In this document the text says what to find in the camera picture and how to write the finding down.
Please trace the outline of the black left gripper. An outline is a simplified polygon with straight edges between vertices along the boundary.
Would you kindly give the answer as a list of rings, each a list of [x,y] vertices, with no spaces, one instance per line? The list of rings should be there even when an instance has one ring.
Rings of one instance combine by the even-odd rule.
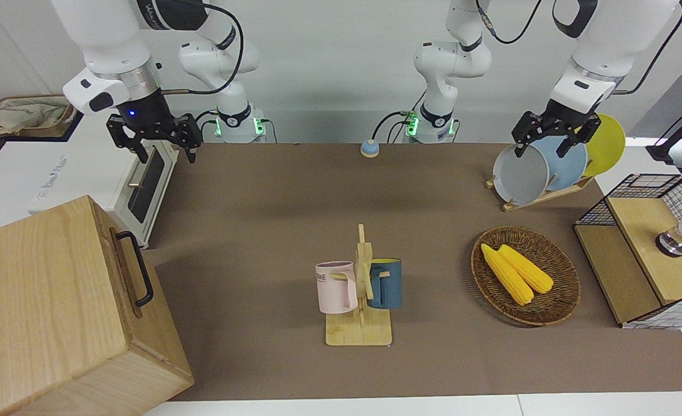
[[[542,113],[525,111],[520,116],[511,130],[516,146],[514,153],[516,158],[521,158],[529,144],[554,135],[564,137],[556,155],[565,158],[577,144],[587,144],[601,124],[602,120],[593,109],[581,113],[551,99]]]

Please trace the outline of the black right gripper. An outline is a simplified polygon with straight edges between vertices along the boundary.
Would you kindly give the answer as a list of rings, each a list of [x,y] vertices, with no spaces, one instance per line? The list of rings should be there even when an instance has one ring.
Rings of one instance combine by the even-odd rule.
[[[146,164],[149,155],[141,140],[167,140],[181,147],[188,162],[194,164],[203,134],[190,113],[173,116],[161,92],[116,106],[117,114],[108,118],[108,131],[116,147],[127,148]]]

